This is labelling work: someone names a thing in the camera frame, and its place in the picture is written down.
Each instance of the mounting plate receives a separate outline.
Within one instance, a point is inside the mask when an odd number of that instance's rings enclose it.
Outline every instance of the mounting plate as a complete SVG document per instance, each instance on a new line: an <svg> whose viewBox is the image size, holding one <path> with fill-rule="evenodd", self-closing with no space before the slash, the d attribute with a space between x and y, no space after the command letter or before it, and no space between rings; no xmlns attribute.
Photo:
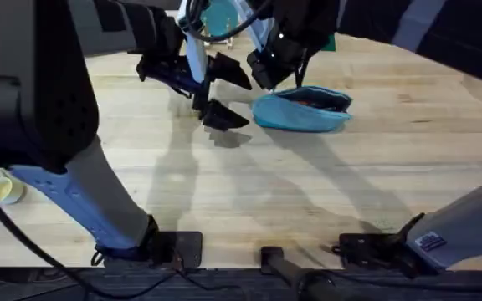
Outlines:
<svg viewBox="0 0 482 301"><path fill-rule="evenodd" d="M153 243L162 245L162 254L153 254L154 258L168 258L169 262L154 263L151 261L137 262L119 258L105 257L104 265L108 269L125 268L178 268L179 263L173 262L173 250L183 260L184 268L198 268L202 262L203 235L201 232L159 232Z"/></svg>
<svg viewBox="0 0 482 301"><path fill-rule="evenodd" d="M269 258L272 256L278 256L284 258L284 249L281 247L262 247L259 250L260 272L264 275L271 275L273 271L269 265Z"/></svg>

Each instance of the paper cup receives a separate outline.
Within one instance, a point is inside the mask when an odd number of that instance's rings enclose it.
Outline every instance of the paper cup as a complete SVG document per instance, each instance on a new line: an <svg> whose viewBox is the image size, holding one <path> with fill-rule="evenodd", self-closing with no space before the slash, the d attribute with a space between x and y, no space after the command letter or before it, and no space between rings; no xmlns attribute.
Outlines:
<svg viewBox="0 0 482 301"><path fill-rule="evenodd" d="M0 205L17 202L23 194L23 183L13 177L0 177Z"/></svg>

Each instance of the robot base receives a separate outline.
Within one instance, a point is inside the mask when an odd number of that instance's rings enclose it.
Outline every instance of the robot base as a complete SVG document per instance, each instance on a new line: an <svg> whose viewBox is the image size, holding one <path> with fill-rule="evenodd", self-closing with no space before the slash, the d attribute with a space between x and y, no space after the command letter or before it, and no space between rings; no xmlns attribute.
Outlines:
<svg viewBox="0 0 482 301"><path fill-rule="evenodd" d="M128 268L198 268L202 261L203 235L201 232L158 232L151 240L146 261L105 256L108 269Z"/></svg>

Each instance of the metal bracket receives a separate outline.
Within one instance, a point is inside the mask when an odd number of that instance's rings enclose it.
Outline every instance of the metal bracket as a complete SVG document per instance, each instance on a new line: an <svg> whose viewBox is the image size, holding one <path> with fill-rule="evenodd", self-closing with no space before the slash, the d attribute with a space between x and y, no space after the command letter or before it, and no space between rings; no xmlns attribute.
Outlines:
<svg viewBox="0 0 482 301"><path fill-rule="evenodd" d="M331 251L341 257L347 269L398 270L409 278L433 276L438 272L406 244L408 231L423 217L412 219L397 234L341 234L339 246Z"/></svg>

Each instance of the black mount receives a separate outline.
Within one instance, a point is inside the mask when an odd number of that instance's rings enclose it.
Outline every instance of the black mount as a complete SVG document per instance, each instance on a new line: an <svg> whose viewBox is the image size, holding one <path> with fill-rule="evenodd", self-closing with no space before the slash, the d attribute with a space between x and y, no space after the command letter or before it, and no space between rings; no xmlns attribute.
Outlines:
<svg viewBox="0 0 482 301"><path fill-rule="evenodd" d="M95 249L105 257L107 268L198 268L202 242L200 232L161 232L150 216L139 247L120 250L96 245Z"/></svg>
<svg viewBox="0 0 482 301"><path fill-rule="evenodd" d="M325 271L300 268L284 259L281 247L262 247L261 273L282 278L301 301L369 301L369 298L350 294L335 287Z"/></svg>
<svg viewBox="0 0 482 301"><path fill-rule="evenodd" d="M408 232L424 215L413 218L397 234L341 234L340 245L331 251L341 257L344 268L398 270L408 278L438 275L406 244Z"/></svg>

